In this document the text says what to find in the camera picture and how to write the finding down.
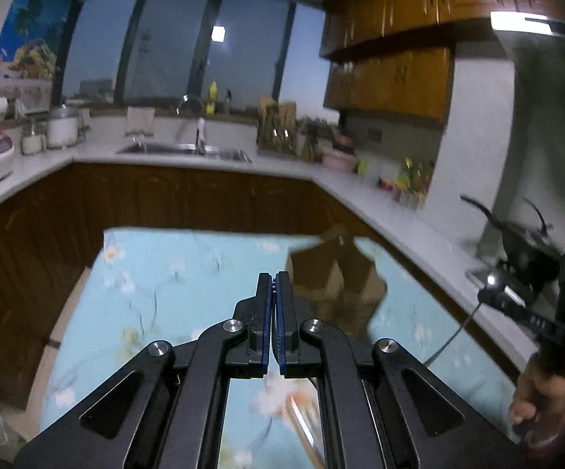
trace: painting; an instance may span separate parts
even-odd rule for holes
[[[0,97],[50,108],[56,55],[74,0],[13,0],[0,33]]]

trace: pan handle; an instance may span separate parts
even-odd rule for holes
[[[484,213],[486,217],[489,219],[489,222],[491,223],[492,226],[497,227],[498,229],[502,228],[502,223],[499,220],[497,220],[494,214],[491,213],[491,210],[489,210],[480,201],[474,199],[473,197],[469,197],[468,195],[465,194],[461,194],[461,200],[471,204],[471,206],[475,206],[476,208],[478,208],[478,210]]]
[[[535,204],[534,204],[531,200],[526,199],[525,197],[523,198],[523,200],[524,200],[525,202],[527,202],[532,208],[535,209],[536,214],[539,216],[539,219],[541,220],[540,232],[541,232],[542,235],[547,236],[547,230],[548,230],[548,229],[553,229],[554,226],[551,225],[551,224],[548,225],[548,224],[545,223],[545,219],[543,218],[543,215],[541,215],[541,212],[539,211],[539,209],[535,206]]]

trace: table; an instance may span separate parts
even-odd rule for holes
[[[117,228],[105,232],[50,376],[41,430],[154,340],[195,340],[231,317],[237,301],[255,294],[260,272],[283,270],[290,249],[310,236],[256,236],[203,231]],[[457,329],[457,322],[382,247],[355,244],[375,261],[388,292],[369,322],[371,341],[397,340],[424,360]],[[508,433],[515,386],[462,332],[430,367],[478,412]],[[264,379],[233,380],[219,467],[313,467],[292,426],[287,398],[318,411],[306,379],[283,379],[270,357]]]

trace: hand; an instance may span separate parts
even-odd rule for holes
[[[508,415],[514,424],[528,423],[531,446],[552,439],[565,425],[565,378],[544,371],[538,354],[517,380]]]

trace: cardboard box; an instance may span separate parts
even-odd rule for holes
[[[364,337],[387,284],[342,226],[321,239],[314,247],[289,253],[286,269],[293,293],[311,301],[317,318],[346,335]]]

